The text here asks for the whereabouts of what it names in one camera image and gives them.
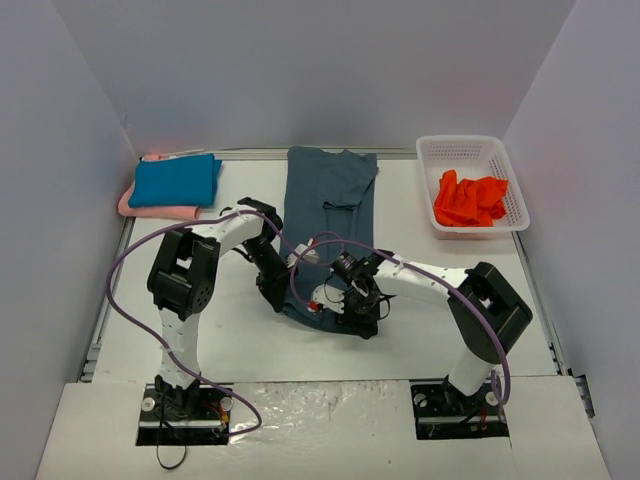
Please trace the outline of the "dark blue-grey t shirt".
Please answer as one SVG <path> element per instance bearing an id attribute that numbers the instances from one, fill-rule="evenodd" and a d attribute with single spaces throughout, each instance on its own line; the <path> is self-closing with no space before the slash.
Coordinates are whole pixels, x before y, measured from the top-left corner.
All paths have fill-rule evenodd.
<path id="1" fill-rule="evenodd" d="M 330 153 L 322 149 L 294 146 L 287 152 L 287 182 L 282 233 L 294 246 L 317 234 L 331 231 L 346 240 L 373 243 L 374 192 L 378 173 L 374 153 L 358 155 L 348 150 Z M 329 267 L 301 263 L 295 278 L 296 293 L 285 290 L 282 312 L 315 330 L 354 335 L 340 325 L 331 311 L 313 314 L 300 302 L 328 281 L 344 283 L 330 275 Z"/>

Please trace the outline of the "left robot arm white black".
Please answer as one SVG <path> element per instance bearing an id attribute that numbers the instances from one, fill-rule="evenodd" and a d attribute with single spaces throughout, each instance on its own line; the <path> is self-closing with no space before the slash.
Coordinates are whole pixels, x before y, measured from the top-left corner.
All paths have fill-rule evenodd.
<path id="1" fill-rule="evenodd" d="M 165 408 L 178 418 L 201 406 L 197 358 L 200 315 L 211 301 L 220 258 L 242 245 L 258 270 L 256 285 L 274 311 L 284 305 L 290 270 L 272 245 L 283 226 L 275 207 L 245 197 L 231 217 L 207 233 L 179 228 L 164 235 L 147 280 L 158 308 L 163 348 L 154 383 Z"/>

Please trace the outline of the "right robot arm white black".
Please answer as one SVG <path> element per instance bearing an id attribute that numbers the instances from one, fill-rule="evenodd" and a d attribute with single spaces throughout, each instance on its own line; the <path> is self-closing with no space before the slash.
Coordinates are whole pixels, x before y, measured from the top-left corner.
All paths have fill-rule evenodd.
<path id="1" fill-rule="evenodd" d="M 504 389 L 497 395 L 507 402 L 510 371 L 507 354 L 533 319 L 526 302 L 492 264 L 473 268 L 444 268 L 410 263 L 387 251 L 375 251 L 358 259 L 343 252 L 331 272 L 346 289 L 328 297 L 323 305 L 343 325 L 377 324 L 379 304 L 395 297 L 430 302 L 446 299 L 465 349 L 443 382 L 446 406 L 465 413 L 475 406 L 480 389 L 489 379 L 498 386 L 494 368 L 504 374 Z"/>

